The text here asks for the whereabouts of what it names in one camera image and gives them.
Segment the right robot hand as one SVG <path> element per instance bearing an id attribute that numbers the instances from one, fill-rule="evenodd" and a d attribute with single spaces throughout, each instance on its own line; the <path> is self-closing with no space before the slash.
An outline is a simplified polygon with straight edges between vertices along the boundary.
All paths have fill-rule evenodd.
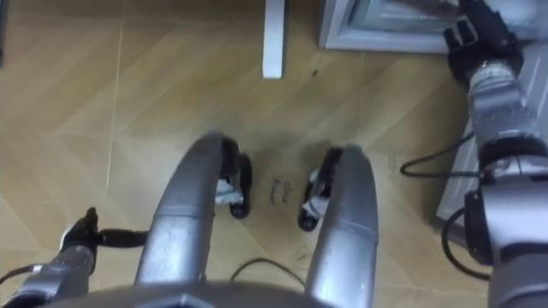
<path id="1" fill-rule="evenodd" d="M 443 37 L 449 69 L 459 85 L 468 90 L 475 72 L 488 62 L 500 62 L 518 76 L 522 47 L 500 13 L 483 0 L 459 0 L 458 6 L 466 18 L 455 29 L 444 29 Z"/>

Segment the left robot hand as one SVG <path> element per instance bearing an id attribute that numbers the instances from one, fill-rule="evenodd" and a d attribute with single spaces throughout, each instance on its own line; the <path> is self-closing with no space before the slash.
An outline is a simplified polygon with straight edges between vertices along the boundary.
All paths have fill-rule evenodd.
<path id="1" fill-rule="evenodd" d="M 86 210 L 86 214 L 68 227 L 60 243 L 60 251 L 71 246 L 85 246 L 92 252 L 99 246 L 109 248 L 135 248 L 146 243 L 148 232 L 120 228 L 98 228 L 98 212 L 95 207 Z"/>

